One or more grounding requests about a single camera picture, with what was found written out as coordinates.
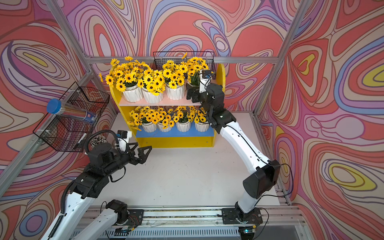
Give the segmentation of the metal base rail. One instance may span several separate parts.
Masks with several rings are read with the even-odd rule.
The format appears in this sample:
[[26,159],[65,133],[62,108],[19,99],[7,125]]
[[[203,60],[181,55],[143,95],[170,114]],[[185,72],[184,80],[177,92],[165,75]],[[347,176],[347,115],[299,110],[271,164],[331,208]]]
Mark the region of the metal base rail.
[[292,206],[255,208],[244,219],[225,207],[130,207],[124,225],[104,225],[91,234],[100,214],[91,207],[71,235],[72,240],[312,240],[301,211]]

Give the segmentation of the clear tube with blue cap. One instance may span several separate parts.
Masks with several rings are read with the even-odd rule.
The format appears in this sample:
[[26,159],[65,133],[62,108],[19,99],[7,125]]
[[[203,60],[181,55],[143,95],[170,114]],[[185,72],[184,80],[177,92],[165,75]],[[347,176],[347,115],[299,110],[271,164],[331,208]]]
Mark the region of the clear tube with blue cap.
[[47,112],[53,115],[68,117],[88,124],[94,124],[97,119],[97,115],[95,113],[69,103],[63,103],[57,99],[52,99],[48,102]]

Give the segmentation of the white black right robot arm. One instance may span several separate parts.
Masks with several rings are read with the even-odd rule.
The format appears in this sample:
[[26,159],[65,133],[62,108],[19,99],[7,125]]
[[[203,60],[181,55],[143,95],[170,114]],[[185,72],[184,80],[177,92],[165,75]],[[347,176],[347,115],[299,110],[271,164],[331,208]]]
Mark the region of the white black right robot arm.
[[224,224],[260,224],[262,218],[256,205],[276,185],[281,165],[265,156],[246,136],[234,115],[225,108],[222,88],[217,84],[203,86],[201,90],[188,87],[187,99],[200,103],[210,126],[234,148],[250,173],[243,180],[245,191],[234,208],[222,210]]

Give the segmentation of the sunflower pot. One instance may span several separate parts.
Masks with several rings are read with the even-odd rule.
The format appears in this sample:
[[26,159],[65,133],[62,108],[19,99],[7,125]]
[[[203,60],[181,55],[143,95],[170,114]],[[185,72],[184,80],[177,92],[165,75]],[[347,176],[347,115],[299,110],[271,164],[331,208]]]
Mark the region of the sunflower pot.
[[162,71],[146,68],[139,74],[137,85],[142,90],[145,101],[149,104],[158,104],[164,97],[166,82]]
[[166,82],[166,92],[168,98],[173,101],[181,100],[185,95],[185,74],[187,66],[184,62],[176,63],[173,60],[167,60],[163,64],[163,75]]
[[188,82],[195,88],[200,87],[201,79],[210,77],[212,71],[209,69],[206,60],[200,57],[193,57],[187,61]]
[[156,109],[157,116],[157,127],[160,132],[167,133],[172,130],[175,122],[173,120],[174,109],[169,108],[166,110],[165,108],[157,108]]
[[207,132],[210,124],[207,120],[206,111],[204,109],[192,108],[190,113],[192,120],[195,123],[196,130],[200,133]]
[[181,133],[186,133],[191,129],[190,111],[190,107],[178,106],[173,113],[173,121]]
[[132,130],[144,130],[146,133],[153,133],[157,130],[158,111],[149,106],[136,107],[129,112],[129,117],[128,126]]
[[112,59],[110,65],[108,74],[99,73],[100,81],[121,93],[126,101],[130,103],[140,101],[144,97],[143,77],[146,71],[152,70],[150,66],[130,56],[125,57],[123,61]]

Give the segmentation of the yellow pink blue wooden shelf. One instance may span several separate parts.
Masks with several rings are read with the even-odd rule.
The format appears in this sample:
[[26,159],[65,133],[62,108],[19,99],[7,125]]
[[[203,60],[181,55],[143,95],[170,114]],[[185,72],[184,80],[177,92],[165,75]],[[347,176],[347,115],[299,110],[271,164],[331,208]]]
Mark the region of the yellow pink blue wooden shelf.
[[140,147],[209,148],[216,133],[209,126],[207,111],[185,97],[175,99],[172,93],[184,94],[192,77],[208,66],[201,58],[176,64],[165,64],[164,70],[153,70],[148,64],[113,59],[105,77],[111,95]]

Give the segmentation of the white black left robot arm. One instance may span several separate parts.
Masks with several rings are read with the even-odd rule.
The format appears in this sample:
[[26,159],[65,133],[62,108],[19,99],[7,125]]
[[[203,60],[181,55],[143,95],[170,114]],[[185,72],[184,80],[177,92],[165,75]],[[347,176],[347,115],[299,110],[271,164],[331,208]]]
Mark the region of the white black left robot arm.
[[[90,159],[83,172],[65,188],[60,212],[44,233],[44,240],[69,240],[83,215],[99,197],[102,190],[115,183],[113,174],[126,170],[128,164],[143,165],[152,151],[151,146],[139,147],[130,143],[130,131],[98,131],[84,140]],[[143,222],[144,210],[129,209],[119,200],[111,200],[87,227],[75,236],[76,240],[96,240],[114,225],[121,233],[130,233]]]

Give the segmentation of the clear cup of pencils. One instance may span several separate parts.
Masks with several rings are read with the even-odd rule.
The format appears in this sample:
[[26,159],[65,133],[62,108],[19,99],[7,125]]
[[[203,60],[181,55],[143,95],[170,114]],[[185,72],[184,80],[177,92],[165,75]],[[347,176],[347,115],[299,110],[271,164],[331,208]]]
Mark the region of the clear cup of pencils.
[[89,148],[94,149],[97,145],[107,143],[107,138],[104,135],[97,135],[90,140]]

